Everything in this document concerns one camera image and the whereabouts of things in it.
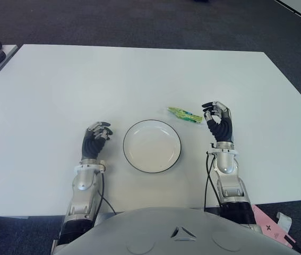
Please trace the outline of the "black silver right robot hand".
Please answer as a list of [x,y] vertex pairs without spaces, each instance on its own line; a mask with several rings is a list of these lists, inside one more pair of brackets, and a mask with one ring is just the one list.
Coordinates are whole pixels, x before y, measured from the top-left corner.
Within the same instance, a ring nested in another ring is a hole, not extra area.
[[230,109],[219,101],[202,105],[208,129],[216,142],[233,143],[233,124]]

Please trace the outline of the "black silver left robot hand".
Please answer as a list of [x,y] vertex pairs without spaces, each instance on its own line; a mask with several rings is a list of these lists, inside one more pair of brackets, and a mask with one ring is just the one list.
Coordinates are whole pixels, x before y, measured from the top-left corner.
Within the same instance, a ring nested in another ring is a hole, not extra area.
[[106,141],[113,135],[110,126],[111,124],[107,122],[96,122],[86,129],[82,142],[81,160],[98,158]]

